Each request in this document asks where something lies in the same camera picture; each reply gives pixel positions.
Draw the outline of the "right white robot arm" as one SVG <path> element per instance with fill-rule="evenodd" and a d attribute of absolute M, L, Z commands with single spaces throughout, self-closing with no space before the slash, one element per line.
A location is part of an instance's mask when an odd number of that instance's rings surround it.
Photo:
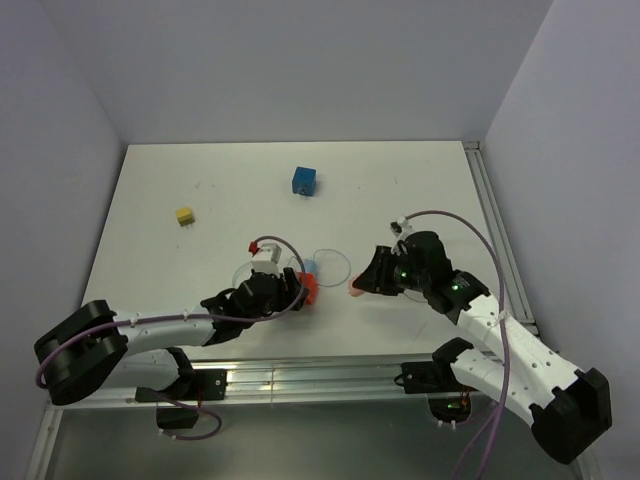
<path fill-rule="evenodd" d="M 433 353 L 435 383 L 446 390 L 462 384 L 502 402 L 552 459 L 573 462 L 611 427 L 607 378 L 562 358 L 515 320 L 481 281 L 452 266 L 436 233 L 377 247 L 352 285 L 385 296 L 417 292 L 464 331 L 465 338 Z"/>

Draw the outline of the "light blue plug charger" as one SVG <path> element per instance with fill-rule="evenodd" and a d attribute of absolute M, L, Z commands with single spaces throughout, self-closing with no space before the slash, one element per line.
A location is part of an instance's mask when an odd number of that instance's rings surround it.
<path fill-rule="evenodd" d="M 309 259 L 309 258 L 304 259 L 303 265 L 307 273 L 310 273 L 311 275 L 314 275 L 314 276 L 317 275 L 318 267 L 317 267 L 317 263 L 313 259 Z"/>

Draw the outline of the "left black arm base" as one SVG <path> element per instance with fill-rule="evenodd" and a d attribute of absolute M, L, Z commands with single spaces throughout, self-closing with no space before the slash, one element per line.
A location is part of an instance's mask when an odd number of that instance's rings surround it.
<path fill-rule="evenodd" d="M 222 429 L 220 415 L 205 403 L 223 400 L 226 387 L 225 369 L 197 369 L 185 381 L 180 380 L 176 387 L 164 391 L 138 387 L 134 399 L 140 404 L 156 404 L 156 426 L 161 434 L 181 441 L 197 441 L 211 438 Z M 186 434 L 205 417 L 214 422 L 210 432 Z"/>

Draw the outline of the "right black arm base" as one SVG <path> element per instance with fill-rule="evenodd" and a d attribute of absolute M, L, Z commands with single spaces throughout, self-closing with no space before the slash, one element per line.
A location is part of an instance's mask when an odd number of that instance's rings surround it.
<path fill-rule="evenodd" d="M 470 424 L 493 407 L 492 401 L 474 406 L 472 394 L 477 390 L 461 384 L 435 361 L 404 362 L 393 382 L 407 395 L 424 395 L 438 427 L 448 425 L 456 429 Z"/>

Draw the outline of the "red cube socket adapter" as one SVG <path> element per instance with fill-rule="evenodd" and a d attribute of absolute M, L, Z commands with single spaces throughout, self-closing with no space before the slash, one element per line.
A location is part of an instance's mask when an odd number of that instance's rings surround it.
<path fill-rule="evenodd" d="M 313 273 L 297 273 L 297 279 L 305 287 L 304 305 L 313 305 L 316 302 L 319 284 Z"/>

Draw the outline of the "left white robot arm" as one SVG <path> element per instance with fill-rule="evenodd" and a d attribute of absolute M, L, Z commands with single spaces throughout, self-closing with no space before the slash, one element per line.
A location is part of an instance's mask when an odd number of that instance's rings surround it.
<path fill-rule="evenodd" d="M 257 323 L 312 304 L 316 295 L 314 277 L 286 267 L 280 274 L 254 271 L 192 312 L 124 315 L 94 300 L 35 342 L 35 383 L 56 406 L 79 402 L 119 380 L 183 399 L 195 386 L 183 347 L 233 341 Z"/>

